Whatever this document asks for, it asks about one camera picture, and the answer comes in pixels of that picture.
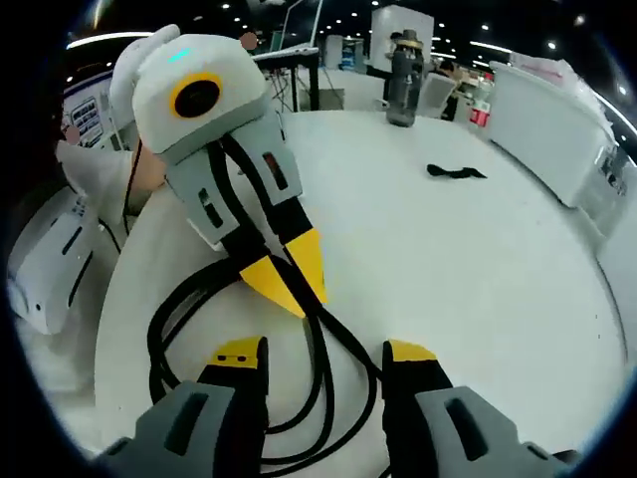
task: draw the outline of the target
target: yellow ring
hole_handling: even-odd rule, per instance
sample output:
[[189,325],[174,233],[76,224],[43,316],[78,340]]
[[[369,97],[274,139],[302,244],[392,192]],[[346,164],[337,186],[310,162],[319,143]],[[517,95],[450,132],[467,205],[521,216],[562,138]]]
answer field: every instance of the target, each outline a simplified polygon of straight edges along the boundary
[[181,120],[193,120],[193,118],[185,118],[182,115],[180,115],[177,110],[175,109],[175,102],[177,101],[177,96],[183,91],[184,88],[186,88],[188,85],[192,85],[195,82],[201,82],[201,81],[205,81],[205,82],[212,82],[215,85],[217,85],[217,88],[219,89],[219,98],[221,98],[221,94],[223,93],[223,84],[221,82],[221,78],[219,78],[217,75],[213,74],[213,73],[208,73],[208,72],[202,72],[202,73],[191,73],[190,75],[187,75],[186,77],[184,77],[177,85],[175,85],[175,87],[172,89],[172,92],[170,93],[170,110],[172,111],[172,113],[178,117]]

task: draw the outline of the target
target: round table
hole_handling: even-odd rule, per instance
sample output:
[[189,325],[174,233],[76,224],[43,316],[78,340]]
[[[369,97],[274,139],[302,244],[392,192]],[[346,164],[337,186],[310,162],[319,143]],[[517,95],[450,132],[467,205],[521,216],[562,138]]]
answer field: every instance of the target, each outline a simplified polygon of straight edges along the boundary
[[[285,116],[321,234],[327,308],[380,363],[383,341],[421,344],[455,384],[470,386],[550,452],[582,449],[624,384],[621,333],[606,285],[563,206],[537,179],[463,127],[382,114]],[[434,179],[426,164],[473,166],[488,179]],[[245,176],[232,173],[249,213],[265,218]],[[146,330],[168,294],[212,261],[168,188],[141,212],[113,273],[98,337],[96,401],[105,444],[133,436],[150,406]],[[252,335],[270,341],[272,423],[293,416],[310,389],[303,323],[245,284],[210,300],[167,356],[196,379],[214,350]],[[327,336],[335,386],[332,440],[362,410],[361,367]],[[296,476],[377,476],[388,462],[382,400],[338,453]],[[268,437],[264,456],[301,451],[319,433],[318,406],[297,428]]]

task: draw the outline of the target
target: chair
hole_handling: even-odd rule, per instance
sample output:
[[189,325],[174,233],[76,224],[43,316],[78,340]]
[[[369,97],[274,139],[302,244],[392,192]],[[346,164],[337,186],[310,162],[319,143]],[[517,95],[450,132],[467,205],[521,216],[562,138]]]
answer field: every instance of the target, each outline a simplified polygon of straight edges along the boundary
[[435,73],[427,75],[420,91],[416,114],[420,117],[439,118],[456,86],[456,82],[449,77]]

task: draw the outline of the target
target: blue light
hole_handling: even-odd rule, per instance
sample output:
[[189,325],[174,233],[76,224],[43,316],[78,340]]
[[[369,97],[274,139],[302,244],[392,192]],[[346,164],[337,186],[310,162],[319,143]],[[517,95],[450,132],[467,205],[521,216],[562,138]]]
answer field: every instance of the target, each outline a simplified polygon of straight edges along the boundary
[[176,62],[181,57],[185,57],[190,53],[190,49],[186,48],[185,50],[180,51],[179,53],[174,54],[172,57],[168,59],[168,63]]

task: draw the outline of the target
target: water bottle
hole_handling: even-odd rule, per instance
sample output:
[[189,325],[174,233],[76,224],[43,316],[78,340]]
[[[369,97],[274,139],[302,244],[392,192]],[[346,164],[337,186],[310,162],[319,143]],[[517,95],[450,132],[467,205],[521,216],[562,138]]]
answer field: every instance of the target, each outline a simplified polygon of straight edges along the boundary
[[396,50],[391,59],[387,120],[398,126],[409,127],[416,120],[422,88],[422,42],[418,41],[413,30],[405,30],[394,42]]

